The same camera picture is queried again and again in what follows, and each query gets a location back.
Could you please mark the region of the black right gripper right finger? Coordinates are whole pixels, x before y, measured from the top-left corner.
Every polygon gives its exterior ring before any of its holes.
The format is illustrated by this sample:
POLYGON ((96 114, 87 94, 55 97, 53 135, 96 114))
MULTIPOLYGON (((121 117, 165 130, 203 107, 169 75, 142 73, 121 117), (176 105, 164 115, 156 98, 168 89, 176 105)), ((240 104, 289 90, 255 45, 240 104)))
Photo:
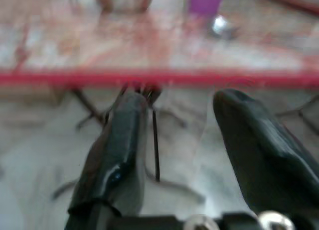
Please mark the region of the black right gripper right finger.
POLYGON ((255 213, 319 207, 319 163, 258 100, 218 91, 213 110, 242 196, 255 213))

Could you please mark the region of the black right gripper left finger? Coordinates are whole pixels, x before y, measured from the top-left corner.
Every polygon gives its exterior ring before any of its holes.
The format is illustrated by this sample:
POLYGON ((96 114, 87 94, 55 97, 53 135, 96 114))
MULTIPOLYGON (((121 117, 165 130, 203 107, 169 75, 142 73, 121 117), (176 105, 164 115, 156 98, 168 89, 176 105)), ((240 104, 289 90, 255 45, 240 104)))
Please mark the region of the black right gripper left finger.
POLYGON ((148 104, 141 94, 124 94, 92 145, 68 209, 67 230, 104 230, 112 217, 137 216, 145 189, 143 158, 148 104))

